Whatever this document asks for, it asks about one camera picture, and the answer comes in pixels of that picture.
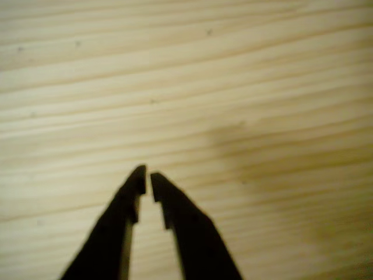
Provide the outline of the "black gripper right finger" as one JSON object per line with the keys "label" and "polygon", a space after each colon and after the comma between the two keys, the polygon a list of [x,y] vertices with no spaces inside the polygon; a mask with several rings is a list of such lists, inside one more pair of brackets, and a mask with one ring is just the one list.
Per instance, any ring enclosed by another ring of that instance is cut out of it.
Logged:
{"label": "black gripper right finger", "polygon": [[161,173],[150,180],[166,229],[173,232],[183,279],[242,279],[212,220]]}

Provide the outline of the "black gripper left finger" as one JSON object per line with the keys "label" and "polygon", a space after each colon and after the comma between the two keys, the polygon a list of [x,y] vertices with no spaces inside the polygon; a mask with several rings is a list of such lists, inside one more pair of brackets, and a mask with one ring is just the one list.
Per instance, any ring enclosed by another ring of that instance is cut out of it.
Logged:
{"label": "black gripper left finger", "polygon": [[146,193],[146,166],[137,166],[113,196],[61,279],[128,279],[133,226]]}

